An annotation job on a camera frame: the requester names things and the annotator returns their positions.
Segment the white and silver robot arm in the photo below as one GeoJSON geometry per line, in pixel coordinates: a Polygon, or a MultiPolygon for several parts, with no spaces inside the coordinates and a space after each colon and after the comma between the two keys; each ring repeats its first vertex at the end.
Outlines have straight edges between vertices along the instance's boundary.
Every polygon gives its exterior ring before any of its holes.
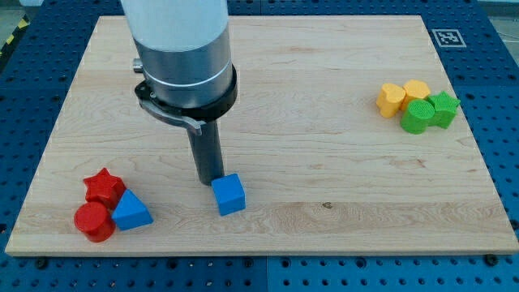
{"type": "Polygon", "coordinates": [[[186,129],[199,180],[224,175],[217,121],[234,105],[238,77],[232,63],[224,0],[122,0],[139,57],[134,69],[139,105],[154,118],[186,129]]]}

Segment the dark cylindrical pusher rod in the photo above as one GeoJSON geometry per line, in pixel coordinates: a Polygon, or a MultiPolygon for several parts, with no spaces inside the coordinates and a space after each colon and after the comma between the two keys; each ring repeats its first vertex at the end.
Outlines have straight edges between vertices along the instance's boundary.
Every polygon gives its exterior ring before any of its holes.
{"type": "Polygon", "coordinates": [[[199,180],[211,186],[214,179],[225,175],[218,124],[216,121],[205,123],[200,130],[200,135],[192,131],[187,134],[199,180]]]}

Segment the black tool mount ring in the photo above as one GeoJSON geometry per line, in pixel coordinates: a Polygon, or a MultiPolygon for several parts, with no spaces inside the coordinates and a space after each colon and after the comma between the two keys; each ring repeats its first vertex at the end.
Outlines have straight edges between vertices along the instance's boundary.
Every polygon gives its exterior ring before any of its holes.
{"type": "Polygon", "coordinates": [[[146,81],[135,87],[135,95],[139,106],[159,121],[175,127],[182,127],[194,135],[202,135],[202,126],[215,122],[226,114],[234,105],[238,96],[238,75],[234,65],[232,67],[232,81],[226,92],[212,103],[198,108],[182,108],[168,105],[158,97],[146,81]]]}

